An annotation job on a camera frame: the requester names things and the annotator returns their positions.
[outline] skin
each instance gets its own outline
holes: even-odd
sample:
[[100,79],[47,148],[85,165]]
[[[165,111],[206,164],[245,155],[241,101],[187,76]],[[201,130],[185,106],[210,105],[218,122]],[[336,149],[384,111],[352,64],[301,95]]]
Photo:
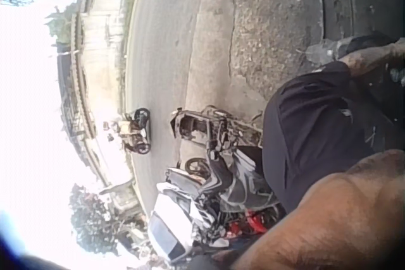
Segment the skin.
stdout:
[[[405,55],[405,41],[340,59],[353,77]],[[333,266],[366,269],[404,236],[405,155],[388,150],[315,183],[298,208],[263,235],[233,270]]]

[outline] man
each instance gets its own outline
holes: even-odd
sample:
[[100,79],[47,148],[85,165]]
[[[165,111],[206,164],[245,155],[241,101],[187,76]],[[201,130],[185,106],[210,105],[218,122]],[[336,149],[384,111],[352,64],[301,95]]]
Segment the man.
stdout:
[[380,262],[405,236],[405,156],[375,154],[344,96],[352,77],[404,55],[403,40],[363,49],[280,88],[265,111],[263,167],[289,214],[245,252],[199,257],[189,269],[372,269]]

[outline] tattooed arm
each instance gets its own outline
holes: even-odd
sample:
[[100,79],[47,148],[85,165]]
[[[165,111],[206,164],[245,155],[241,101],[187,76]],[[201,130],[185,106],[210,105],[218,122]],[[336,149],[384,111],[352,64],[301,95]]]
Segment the tattooed arm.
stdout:
[[405,56],[405,39],[398,40],[395,44],[383,47],[369,47],[350,53],[339,61],[345,63],[353,77],[361,76],[389,59]]

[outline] bright sky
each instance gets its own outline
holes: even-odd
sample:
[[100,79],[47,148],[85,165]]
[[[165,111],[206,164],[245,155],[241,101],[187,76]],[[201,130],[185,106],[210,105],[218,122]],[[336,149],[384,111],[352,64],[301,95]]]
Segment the bright sky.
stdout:
[[56,50],[44,17],[72,1],[0,7],[0,209],[27,252],[71,270],[125,269],[135,257],[88,254],[70,234],[70,189],[89,169],[61,131],[56,58],[49,58]]

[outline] asphalt road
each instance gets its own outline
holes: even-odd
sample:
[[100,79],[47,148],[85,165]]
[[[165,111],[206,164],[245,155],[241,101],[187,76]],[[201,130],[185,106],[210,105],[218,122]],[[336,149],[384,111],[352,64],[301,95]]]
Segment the asphalt road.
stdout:
[[170,133],[170,113],[185,102],[192,39],[200,0],[137,0],[128,42],[127,110],[151,111],[149,154],[133,154],[147,215],[153,210],[167,166],[178,160],[180,143]]

